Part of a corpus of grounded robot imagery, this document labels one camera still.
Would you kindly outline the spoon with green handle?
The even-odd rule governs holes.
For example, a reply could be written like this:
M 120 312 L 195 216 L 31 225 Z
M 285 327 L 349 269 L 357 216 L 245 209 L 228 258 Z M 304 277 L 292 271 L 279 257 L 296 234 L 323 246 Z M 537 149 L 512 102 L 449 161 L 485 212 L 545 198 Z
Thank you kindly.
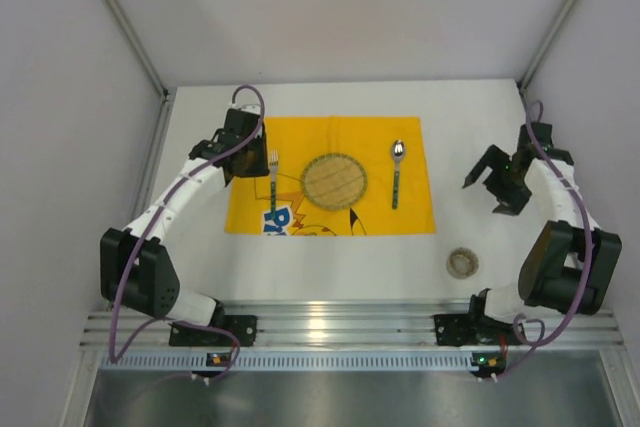
M 401 163 L 404 160 L 405 156 L 406 156 L 405 143 L 400 139 L 395 140 L 391 147 L 391 158 L 394 163 L 394 177 L 393 177 L 392 203 L 391 203 L 391 207 L 393 210 L 396 210 L 398 208 L 400 169 L 401 169 Z

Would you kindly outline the yellow cartoon placemat cloth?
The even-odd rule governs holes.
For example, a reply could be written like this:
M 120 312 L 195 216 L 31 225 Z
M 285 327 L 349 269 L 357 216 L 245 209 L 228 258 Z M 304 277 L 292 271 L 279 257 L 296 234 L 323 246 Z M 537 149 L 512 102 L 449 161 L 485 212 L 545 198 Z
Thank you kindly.
M 272 117 L 266 121 L 268 151 L 279 154 L 276 217 L 270 213 L 270 177 L 235 179 L 226 221 L 229 234 L 284 236 L 374 236 L 433 234 L 436 224 L 429 174 L 417 117 Z M 393 210 L 391 147 L 405 143 L 399 203 Z M 353 207 L 327 211 L 304 195 L 300 178 L 316 157 L 344 153 L 368 177 L 364 197 Z

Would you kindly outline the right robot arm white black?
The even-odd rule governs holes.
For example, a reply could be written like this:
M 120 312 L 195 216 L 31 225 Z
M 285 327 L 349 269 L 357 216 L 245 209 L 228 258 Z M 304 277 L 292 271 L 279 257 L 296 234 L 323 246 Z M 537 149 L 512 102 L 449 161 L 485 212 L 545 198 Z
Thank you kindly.
M 515 217 L 535 204 L 542 220 L 517 282 L 471 297 L 475 325 L 507 329 L 508 316 L 523 321 L 522 307 L 551 309 L 567 321 L 599 312 L 622 241 L 589 214 L 574 172 L 571 154 L 553 143 L 551 125 L 528 122 L 520 128 L 514 154 L 492 145 L 466 175 L 465 187 L 481 180 L 495 197 L 495 213 Z

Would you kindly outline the fork with green handle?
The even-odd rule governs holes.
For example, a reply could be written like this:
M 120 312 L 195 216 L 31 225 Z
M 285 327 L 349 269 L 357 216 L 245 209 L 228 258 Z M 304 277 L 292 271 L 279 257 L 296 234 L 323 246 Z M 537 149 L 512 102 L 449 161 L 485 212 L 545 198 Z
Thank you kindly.
M 269 153 L 268 159 L 270 174 L 270 213 L 271 217 L 276 217 L 277 210 L 277 173 L 279 169 L 279 154 L 276 150 Z

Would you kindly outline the small grey cup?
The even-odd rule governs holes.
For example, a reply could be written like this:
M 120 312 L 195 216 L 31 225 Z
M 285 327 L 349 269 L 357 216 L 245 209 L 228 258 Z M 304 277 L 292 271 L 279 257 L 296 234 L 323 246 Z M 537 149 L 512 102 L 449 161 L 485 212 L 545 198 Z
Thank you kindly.
M 455 279 L 467 279 L 478 272 L 479 259 L 472 250 L 458 247 L 449 253 L 446 270 Z

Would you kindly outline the round woven bamboo plate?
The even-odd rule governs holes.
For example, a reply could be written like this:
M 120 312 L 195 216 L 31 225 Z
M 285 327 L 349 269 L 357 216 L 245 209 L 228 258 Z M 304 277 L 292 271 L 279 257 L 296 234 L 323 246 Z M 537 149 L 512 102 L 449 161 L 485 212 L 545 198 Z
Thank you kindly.
M 368 177 L 352 156 L 327 153 L 314 158 L 300 178 L 305 197 L 316 207 L 339 211 L 353 207 L 365 195 Z

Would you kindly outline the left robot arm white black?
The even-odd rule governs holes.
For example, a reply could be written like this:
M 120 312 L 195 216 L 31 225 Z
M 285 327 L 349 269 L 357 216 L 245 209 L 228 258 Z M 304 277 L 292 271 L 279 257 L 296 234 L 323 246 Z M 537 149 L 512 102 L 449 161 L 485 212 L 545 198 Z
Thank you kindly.
M 186 264 L 170 249 L 184 240 L 191 220 L 238 177 L 269 173 L 260 107 L 230 108 L 224 126 L 196 144 L 176 178 L 125 228 L 100 240 L 102 296 L 152 318 L 211 326 L 220 302 L 181 285 Z

